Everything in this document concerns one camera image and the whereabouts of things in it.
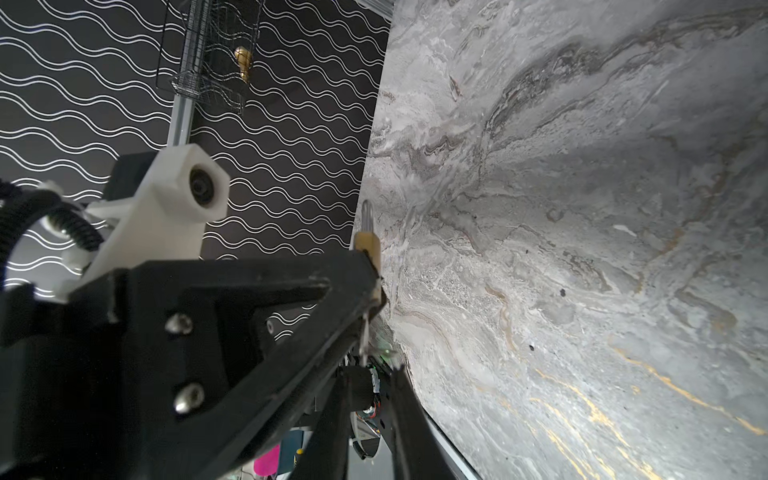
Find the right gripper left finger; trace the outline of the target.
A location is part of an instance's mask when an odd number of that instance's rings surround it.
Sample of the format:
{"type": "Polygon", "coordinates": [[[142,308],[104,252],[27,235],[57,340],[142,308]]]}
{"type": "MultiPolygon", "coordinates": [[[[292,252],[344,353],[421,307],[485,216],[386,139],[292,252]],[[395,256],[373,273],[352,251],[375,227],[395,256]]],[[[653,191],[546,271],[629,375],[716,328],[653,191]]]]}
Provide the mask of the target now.
{"type": "Polygon", "coordinates": [[[290,476],[293,480],[342,480],[347,476],[348,438],[351,429],[351,369],[335,380],[316,429],[290,476]]]}

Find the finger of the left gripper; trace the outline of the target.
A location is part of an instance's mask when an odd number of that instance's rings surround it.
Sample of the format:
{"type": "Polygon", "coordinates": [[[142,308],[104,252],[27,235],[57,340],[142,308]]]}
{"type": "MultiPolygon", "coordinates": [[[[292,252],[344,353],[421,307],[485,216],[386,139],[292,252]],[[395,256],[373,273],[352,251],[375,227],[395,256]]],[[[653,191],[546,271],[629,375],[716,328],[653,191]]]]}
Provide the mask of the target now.
{"type": "MultiPolygon", "coordinates": [[[[293,428],[315,427],[316,420],[303,418],[304,409],[314,405],[314,397],[325,389],[334,388],[334,371],[343,362],[343,357],[359,339],[357,332],[344,332],[319,358],[319,362],[293,385],[282,398],[269,394],[265,401],[270,404],[266,422],[250,437],[238,457],[226,464],[235,466],[241,458],[263,454],[277,446],[279,441],[293,428]]],[[[334,422],[333,429],[323,434],[321,453],[313,458],[311,465],[303,470],[308,479],[345,479],[347,477],[348,454],[343,439],[350,433],[347,423],[334,422]]]]}
{"type": "Polygon", "coordinates": [[[284,367],[304,352],[304,347],[275,352],[301,327],[319,325],[328,332],[354,308],[359,318],[382,303],[379,271],[366,250],[216,262],[209,280],[230,384],[272,356],[284,367]]]}

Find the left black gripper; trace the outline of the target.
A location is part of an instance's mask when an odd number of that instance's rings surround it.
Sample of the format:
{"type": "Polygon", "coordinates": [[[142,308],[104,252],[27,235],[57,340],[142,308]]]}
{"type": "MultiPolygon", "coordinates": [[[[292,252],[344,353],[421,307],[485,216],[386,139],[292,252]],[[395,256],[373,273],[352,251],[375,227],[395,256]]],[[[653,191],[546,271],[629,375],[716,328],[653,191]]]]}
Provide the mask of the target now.
{"type": "Polygon", "coordinates": [[[245,373],[224,323],[252,316],[248,263],[145,263],[64,303],[1,295],[5,479],[220,475],[252,455],[228,392],[245,373]],[[229,451],[212,464],[213,440],[229,451]]]}

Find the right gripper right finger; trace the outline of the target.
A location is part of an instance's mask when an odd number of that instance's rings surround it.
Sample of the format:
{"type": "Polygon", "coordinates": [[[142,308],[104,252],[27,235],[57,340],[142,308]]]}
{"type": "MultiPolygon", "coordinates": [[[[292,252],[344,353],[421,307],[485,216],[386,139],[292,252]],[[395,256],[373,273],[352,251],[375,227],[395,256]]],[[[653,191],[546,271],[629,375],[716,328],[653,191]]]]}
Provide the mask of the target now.
{"type": "Polygon", "coordinates": [[[395,478],[456,479],[404,369],[392,372],[390,390],[395,478]]]}

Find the brass padlock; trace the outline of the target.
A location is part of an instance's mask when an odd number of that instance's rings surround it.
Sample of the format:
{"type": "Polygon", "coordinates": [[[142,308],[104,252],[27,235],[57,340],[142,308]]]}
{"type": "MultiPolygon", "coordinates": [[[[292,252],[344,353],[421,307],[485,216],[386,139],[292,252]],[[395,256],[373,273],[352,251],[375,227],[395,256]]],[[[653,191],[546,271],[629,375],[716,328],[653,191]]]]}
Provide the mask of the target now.
{"type": "Polygon", "coordinates": [[[365,252],[377,272],[381,272],[381,242],[374,231],[373,207],[364,200],[361,207],[361,228],[353,237],[353,248],[365,252]]]}

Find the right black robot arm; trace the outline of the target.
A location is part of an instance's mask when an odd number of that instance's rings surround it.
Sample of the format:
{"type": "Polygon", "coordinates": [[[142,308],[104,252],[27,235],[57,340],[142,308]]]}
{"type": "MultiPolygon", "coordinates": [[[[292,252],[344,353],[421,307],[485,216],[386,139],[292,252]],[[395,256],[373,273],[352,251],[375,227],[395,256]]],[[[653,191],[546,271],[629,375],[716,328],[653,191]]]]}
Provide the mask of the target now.
{"type": "Polygon", "coordinates": [[[395,479],[457,479],[403,368],[345,366],[292,479],[346,479],[349,441],[362,422],[389,448],[395,479]]]}

